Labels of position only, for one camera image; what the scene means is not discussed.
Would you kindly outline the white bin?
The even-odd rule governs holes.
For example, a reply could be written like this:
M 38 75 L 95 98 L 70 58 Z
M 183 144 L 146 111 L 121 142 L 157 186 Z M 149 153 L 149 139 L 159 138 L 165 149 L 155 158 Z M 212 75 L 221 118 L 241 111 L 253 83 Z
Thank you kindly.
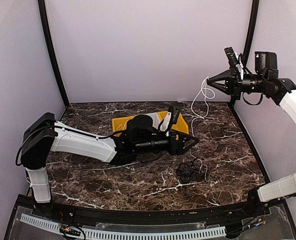
M 159 113 L 158 112 L 153 112 L 153 113 L 148 113 L 147 114 L 149 117 L 151 117 L 152 119 L 152 127 L 158 129 L 162 119 L 160 118 L 159 116 Z

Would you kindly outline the yellow bin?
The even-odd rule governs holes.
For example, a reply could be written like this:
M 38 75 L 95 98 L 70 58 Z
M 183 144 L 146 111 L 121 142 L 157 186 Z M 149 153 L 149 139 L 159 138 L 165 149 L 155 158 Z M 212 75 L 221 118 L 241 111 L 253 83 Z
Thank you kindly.
M 160 118 L 163 119 L 166 116 L 167 111 L 159 111 L 158 113 L 159 113 Z M 175 130 L 178 132 L 189 134 L 189 127 L 188 127 L 187 123 L 185 122 L 185 120 L 183 119 L 183 116 L 181 113 L 179 114 L 177 123 L 174 124 L 170 130 Z
M 124 131 L 127 129 L 127 122 L 132 120 L 134 116 L 126 116 L 112 119 L 112 130 L 113 132 Z

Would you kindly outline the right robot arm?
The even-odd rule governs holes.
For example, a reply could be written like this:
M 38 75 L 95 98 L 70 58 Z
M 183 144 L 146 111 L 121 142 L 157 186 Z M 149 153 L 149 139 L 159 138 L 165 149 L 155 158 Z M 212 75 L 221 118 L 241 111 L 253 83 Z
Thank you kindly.
M 280 78 L 277 54 L 255 52 L 255 73 L 251 73 L 243 63 L 242 54 L 232 47 L 225 48 L 229 69 L 207 79 L 207 84 L 239 100 L 244 93 L 260 93 L 261 97 L 272 99 L 296 125 L 296 85 L 289 78 Z M 287 197 L 296 196 L 296 173 L 279 180 L 266 183 L 248 192 L 243 213 L 255 216 L 264 204 Z

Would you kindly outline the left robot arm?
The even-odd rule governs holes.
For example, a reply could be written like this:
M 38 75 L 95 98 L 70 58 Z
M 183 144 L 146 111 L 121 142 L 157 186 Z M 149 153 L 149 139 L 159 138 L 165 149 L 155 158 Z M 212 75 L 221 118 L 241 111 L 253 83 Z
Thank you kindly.
M 143 153 L 166 151 L 180 156 L 198 144 L 199 139 L 172 129 L 177 117 L 176 114 L 162 120 L 160 123 L 166 128 L 161 130 L 153 126 L 150 115 L 141 114 L 129 120 L 125 130 L 101 136 L 71 128 L 47 112 L 24 132 L 15 164 L 25 168 L 39 210 L 46 217 L 54 218 L 58 206 L 51 201 L 46 172 L 49 152 L 71 153 L 117 166 L 129 164 Z

